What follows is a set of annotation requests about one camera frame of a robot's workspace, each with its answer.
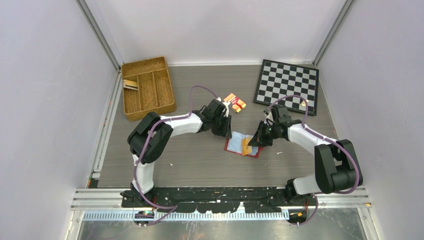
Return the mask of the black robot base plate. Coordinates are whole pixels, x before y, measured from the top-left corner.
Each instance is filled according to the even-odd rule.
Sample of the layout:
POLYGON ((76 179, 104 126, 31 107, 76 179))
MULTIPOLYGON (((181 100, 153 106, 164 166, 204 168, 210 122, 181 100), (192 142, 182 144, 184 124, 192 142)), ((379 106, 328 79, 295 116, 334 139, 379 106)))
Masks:
POLYGON ((134 186, 120 193, 122 207, 157 209, 167 213, 277 213, 282 207, 312 209, 316 200, 310 195, 291 196, 284 188, 260 187, 153 187, 144 194, 134 186))

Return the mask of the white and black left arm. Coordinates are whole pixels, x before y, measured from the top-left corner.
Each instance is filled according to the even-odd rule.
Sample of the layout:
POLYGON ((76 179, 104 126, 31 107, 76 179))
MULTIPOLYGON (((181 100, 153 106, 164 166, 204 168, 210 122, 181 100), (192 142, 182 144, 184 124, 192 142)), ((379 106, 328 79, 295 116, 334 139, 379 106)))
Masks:
POLYGON ((162 155, 168 141, 184 134, 212 132, 215 136, 231 138, 230 103, 220 98, 209 105, 184 115, 160 116, 148 113, 127 138, 134 161, 132 187, 134 200, 141 207, 153 202, 153 173, 155 161, 162 155))

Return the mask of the red leather card holder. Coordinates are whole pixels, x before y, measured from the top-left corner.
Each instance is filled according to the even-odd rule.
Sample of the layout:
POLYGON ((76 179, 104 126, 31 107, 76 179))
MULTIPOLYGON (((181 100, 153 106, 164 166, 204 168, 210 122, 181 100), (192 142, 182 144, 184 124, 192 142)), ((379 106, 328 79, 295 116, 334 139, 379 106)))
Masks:
POLYGON ((226 139, 224 150, 245 157, 258 158, 263 147, 248 145, 252 138, 253 135, 232 131, 231 138, 226 139))

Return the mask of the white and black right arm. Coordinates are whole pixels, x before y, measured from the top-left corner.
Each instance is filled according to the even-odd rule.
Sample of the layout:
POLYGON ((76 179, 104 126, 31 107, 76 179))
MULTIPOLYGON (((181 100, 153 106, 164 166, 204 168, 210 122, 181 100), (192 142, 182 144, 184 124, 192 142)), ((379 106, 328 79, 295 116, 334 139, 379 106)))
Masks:
POLYGON ((284 106, 265 110, 266 119, 258 125, 248 143, 252 147, 268 147, 275 139, 297 144, 313 155, 314 172, 293 178, 285 186, 285 198, 299 205, 309 194, 348 194, 363 184, 363 176, 354 145, 350 140, 336 140, 309 128, 301 120, 293 120, 284 106))

